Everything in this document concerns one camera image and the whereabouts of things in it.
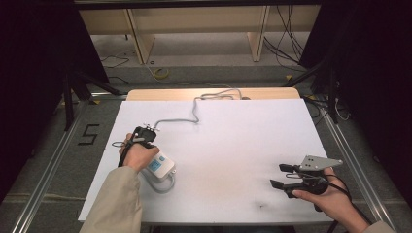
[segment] beige sleeve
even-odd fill
[[[363,233],[394,233],[392,228],[384,221],[378,221],[373,225],[367,227]]]
[[[107,176],[80,232],[140,232],[139,179],[129,167]]]

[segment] person's right hand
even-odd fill
[[[131,138],[132,134],[128,133],[124,144]],[[124,146],[119,150],[119,155],[123,153]],[[126,158],[124,159],[123,166],[128,166],[133,168],[136,172],[140,172],[143,168],[147,167],[152,159],[160,152],[158,147],[151,149],[146,149],[140,144],[134,144],[130,150],[127,152]]]
[[[331,168],[324,169],[324,173],[325,175],[335,176]],[[327,180],[330,183],[345,188],[345,185],[333,176],[326,176]],[[363,232],[369,226],[354,208],[349,197],[332,186],[329,186],[326,192],[321,195],[312,194],[302,190],[294,190],[292,194],[297,198],[317,205],[325,214],[337,220],[351,233]]]

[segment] gray floor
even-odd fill
[[[304,44],[307,34],[301,33],[298,36]],[[279,34],[268,34],[267,37],[277,42]],[[148,67],[168,68],[170,75],[167,81],[171,82],[158,83],[151,76],[148,67],[138,64],[133,45],[130,41],[125,41],[124,36],[93,36],[92,38],[102,59],[109,55],[129,59],[117,68],[106,68],[108,76],[116,76],[130,82],[126,84],[119,79],[111,78],[112,86],[124,91],[134,88],[210,87],[205,83],[228,84],[235,87],[280,86],[286,82],[286,75],[296,77],[300,74],[279,66],[276,57],[269,50],[263,50],[260,62],[253,62],[247,37],[243,33],[158,35],[150,57],[150,61],[154,64],[149,64]],[[293,54],[287,42],[282,45],[282,49]],[[110,67],[122,61],[118,58],[107,59],[103,64]],[[287,60],[280,61],[283,65],[301,69],[294,67],[293,63]],[[310,94],[310,83],[311,80],[301,83],[297,89],[301,94]],[[90,86],[90,89],[93,92],[102,92],[95,86]],[[120,99],[115,98],[95,99],[100,101],[98,104],[92,103],[87,106],[28,232],[78,232],[82,227],[77,217],[121,103]],[[308,105],[308,109],[312,115],[317,113],[312,105]],[[320,115],[314,117],[313,121],[328,156],[344,159],[326,124],[326,118]],[[97,134],[97,137],[94,144],[81,146],[79,143],[90,142],[90,138],[82,137],[88,124],[98,124],[87,131]],[[398,232],[412,232],[411,209],[397,192],[382,166],[373,160],[373,151],[357,123],[352,119],[347,121],[340,119],[339,127],[373,188],[385,204]],[[35,155],[27,161],[8,197],[0,206],[0,232],[12,231],[25,202],[51,160],[63,136],[63,129],[64,106],[60,105],[55,115],[51,117],[49,127],[45,130]],[[369,218],[374,219],[350,169],[343,166],[336,170],[349,186],[354,202]],[[296,232],[302,233],[326,232],[328,225],[297,225],[294,228]],[[335,232],[343,231],[344,229],[339,227]]]

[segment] white table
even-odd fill
[[[300,164],[305,155],[326,157],[300,99],[198,101],[198,124],[160,124],[154,141],[176,162],[176,185],[157,194],[142,180],[144,223],[298,224],[330,221],[312,204],[271,187],[285,183],[279,164]],[[192,101],[123,102],[79,220],[85,220],[107,174],[117,167],[127,132],[143,122],[192,118]]]

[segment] white surface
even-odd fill
[[[79,220],[119,162],[113,142],[144,122],[192,118],[191,101],[123,102]],[[176,185],[157,194],[141,179],[143,222],[285,224],[328,221],[312,204],[271,187],[285,183],[279,164],[326,157],[302,100],[199,101],[198,124],[161,123],[154,143],[176,163]]]

